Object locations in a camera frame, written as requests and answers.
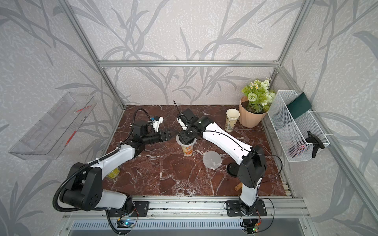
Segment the translucent round leak-proof paper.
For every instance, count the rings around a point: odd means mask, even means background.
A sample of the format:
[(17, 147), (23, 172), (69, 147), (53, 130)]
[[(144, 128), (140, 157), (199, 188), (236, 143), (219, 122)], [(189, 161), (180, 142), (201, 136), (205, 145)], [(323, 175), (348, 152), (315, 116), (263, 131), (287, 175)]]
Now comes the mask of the translucent round leak-proof paper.
[(182, 140), (180, 139), (180, 136), (177, 134), (177, 135), (176, 135), (176, 141), (177, 141), (177, 143), (178, 143), (179, 145), (181, 145), (181, 146), (190, 146), (190, 145), (194, 145), (194, 144), (196, 143), (197, 139), (196, 139), (196, 138), (193, 138), (193, 139), (191, 139), (189, 142), (184, 142), (184, 141), (182, 141)]

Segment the printed paper cup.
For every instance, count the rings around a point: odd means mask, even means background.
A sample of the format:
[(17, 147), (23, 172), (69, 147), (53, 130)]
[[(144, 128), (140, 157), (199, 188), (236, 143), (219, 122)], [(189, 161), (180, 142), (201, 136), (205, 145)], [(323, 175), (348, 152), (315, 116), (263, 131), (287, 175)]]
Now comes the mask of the printed paper cup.
[(181, 146), (184, 156), (192, 156), (194, 151), (194, 145), (190, 146)]
[(236, 126), (236, 123), (240, 117), (240, 113), (236, 109), (228, 109), (226, 111), (225, 130), (232, 132)]

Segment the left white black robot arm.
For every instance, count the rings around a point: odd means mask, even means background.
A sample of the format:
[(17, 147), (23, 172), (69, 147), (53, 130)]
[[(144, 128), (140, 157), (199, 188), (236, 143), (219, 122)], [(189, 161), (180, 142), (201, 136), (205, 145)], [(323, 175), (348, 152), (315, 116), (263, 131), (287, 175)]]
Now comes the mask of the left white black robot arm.
[(103, 189), (102, 181), (113, 170), (140, 155), (148, 144), (165, 142), (172, 133), (159, 129), (162, 117), (133, 125), (132, 137), (120, 143), (112, 152), (89, 163), (74, 164), (67, 179), (54, 194), (52, 205), (59, 212), (92, 211), (115, 208), (130, 211), (132, 197)]

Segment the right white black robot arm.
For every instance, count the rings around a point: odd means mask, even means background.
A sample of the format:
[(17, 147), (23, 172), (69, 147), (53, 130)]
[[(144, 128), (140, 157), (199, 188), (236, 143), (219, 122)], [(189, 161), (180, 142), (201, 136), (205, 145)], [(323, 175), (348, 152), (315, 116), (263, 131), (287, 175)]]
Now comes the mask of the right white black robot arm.
[(188, 144), (194, 138), (201, 136), (212, 142), (229, 156), (239, 166), (237, 178), (242, 183), (240, 204), (252, 207), (258, 200), (258, 188), (266, 172), (266, 158), (260, 146), (245, 144), (220, 128), (207, 116), (198, 117), (190, 109), (177, 115), (182, 131), (178, 132), (179, 140)]

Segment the yellow green tape roll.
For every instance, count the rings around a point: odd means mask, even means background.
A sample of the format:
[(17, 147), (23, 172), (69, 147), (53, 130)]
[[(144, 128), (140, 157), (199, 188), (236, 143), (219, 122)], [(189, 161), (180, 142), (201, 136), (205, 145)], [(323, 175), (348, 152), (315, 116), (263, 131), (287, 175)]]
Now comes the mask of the yellow green tape roll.
[(120, 168), (117, 167), (115, 168), (112, 172), (110, 172), (108, 175), (107, 175), (107, 178), (109, 179), (115, 179), (119, 176), (120, 174)]

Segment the pink flower pot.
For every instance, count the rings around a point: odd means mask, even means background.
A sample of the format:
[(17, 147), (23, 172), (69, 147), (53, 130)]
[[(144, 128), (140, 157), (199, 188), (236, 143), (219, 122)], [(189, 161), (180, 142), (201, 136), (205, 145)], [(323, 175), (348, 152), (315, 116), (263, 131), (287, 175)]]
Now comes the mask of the pink flower pot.
[(239, 110), (240, 116), (238, 120), (242, 126), (247, 127), (247, 128), (253, 128), (257, 126), (263, 120), (263, 118), (267, 115), (267, 113), (262, 113), (262, 114), (251, 113), (243, 106), (245, 102), (248, 102), (248, 99), (246, 96), (243, 96), (239, 104), (238, 110)]

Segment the green white artificial flowers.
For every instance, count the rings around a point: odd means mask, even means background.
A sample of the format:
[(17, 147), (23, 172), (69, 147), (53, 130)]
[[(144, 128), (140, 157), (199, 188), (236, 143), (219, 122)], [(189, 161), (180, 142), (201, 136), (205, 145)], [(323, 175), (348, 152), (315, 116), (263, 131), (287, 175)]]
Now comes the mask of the green white artificial flowers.
[(247, 97), (248, 112), (263, 114), (268, 112), (273, 103), (276, 92), (270, 90), (271, 78), (267, 77), (264, 81), (254, 80), (242, 88), (242, 94)]

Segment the dark green card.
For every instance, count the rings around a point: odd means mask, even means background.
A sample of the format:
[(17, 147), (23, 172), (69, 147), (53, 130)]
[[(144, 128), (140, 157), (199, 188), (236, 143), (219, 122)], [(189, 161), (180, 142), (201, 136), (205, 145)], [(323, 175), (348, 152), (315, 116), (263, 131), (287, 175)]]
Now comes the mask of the dark green card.
[(287, 105), (288, 111), (295, 120), (312, 108), (311, 102), (303, 92)]

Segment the red object in basket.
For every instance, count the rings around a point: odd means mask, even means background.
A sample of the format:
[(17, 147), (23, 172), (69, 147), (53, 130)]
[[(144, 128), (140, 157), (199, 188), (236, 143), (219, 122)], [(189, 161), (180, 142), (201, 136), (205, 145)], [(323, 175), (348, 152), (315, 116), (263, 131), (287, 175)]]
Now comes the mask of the red object in basket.
[(305, 158), (312, 145), (305, 140), (298, 141), (288, 150), (288, 155), (291, 158)]

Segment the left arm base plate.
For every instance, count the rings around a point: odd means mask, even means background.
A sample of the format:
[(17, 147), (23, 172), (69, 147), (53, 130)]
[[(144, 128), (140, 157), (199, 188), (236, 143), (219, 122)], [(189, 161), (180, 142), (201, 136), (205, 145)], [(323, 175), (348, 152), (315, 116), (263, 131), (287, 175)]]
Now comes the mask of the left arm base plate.
[(121, 209), (111, 208), (109, 210), (110, 217), (146, 217), (149, 209), (149, 201), (133, 201), (126, 203)]

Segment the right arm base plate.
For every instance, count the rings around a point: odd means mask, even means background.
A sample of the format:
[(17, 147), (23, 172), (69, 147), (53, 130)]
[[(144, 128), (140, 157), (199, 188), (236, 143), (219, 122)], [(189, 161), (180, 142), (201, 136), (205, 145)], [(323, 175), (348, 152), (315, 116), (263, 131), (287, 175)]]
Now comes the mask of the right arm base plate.
[(226, 201), (223, 208), (230, 217), (267, 216), (265, 203), (262, 200), (255, 201), (252, 206), (244, 204), (241, 200)]

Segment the clear acrylic wall shelf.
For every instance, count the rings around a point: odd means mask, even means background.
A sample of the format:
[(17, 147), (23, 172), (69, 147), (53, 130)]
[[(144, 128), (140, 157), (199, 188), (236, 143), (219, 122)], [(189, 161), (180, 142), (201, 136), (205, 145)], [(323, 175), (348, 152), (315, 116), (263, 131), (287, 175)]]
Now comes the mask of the clear acrylic wall shelf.
[(67, 92), (9, 153), (22, 160), (56, 160), (95, 106), (92, 95)]

